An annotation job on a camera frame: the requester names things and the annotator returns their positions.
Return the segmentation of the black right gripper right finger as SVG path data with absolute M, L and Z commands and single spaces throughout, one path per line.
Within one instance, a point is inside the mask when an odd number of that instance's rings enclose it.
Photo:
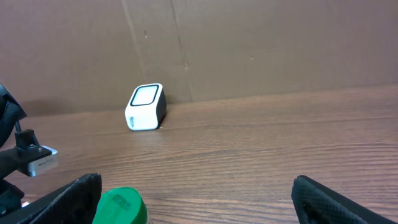
M 305 175 L 295 178 L 291 198 L 300 224 L 396 224 Z

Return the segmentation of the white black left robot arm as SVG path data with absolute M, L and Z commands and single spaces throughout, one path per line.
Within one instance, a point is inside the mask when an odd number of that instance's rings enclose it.
M 53 152 L 42 147 L 32 129 L 21 129 L 20 120 L 26 117 L 25 111 L 1 85 L 1 145 L 15 132 L 16 146 L 1 151 L 1 216 L 4 217 L 22 207 L 24 192 L 4 180 L 15 170 L 33 177 L 41 163 L 51 159 Z

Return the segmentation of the green lidded jar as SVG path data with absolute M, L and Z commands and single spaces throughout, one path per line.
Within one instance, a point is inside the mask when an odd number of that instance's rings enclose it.
M 102 194 L 93 219 L 93 224 L 151 223 L 140 193 L 131 187 L 119 187 Z

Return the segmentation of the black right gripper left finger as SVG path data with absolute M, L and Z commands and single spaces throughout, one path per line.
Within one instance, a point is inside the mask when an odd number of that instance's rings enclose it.
M 102 179 L 85 174 L 26 207 L 1 218 L 1 224 L 91 224 L 101 197 Z

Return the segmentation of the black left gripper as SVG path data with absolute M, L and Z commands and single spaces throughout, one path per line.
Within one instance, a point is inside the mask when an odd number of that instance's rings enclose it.
M 17 131 L 15 137 L 16 146 L 1 151 L 1 217 L 20 209 L 25 195 L 4 178 L 15 170 L 33 177 L 37 175 L 40 163 L 53 155 L 51 149 L 39 144 L 32 129 Z

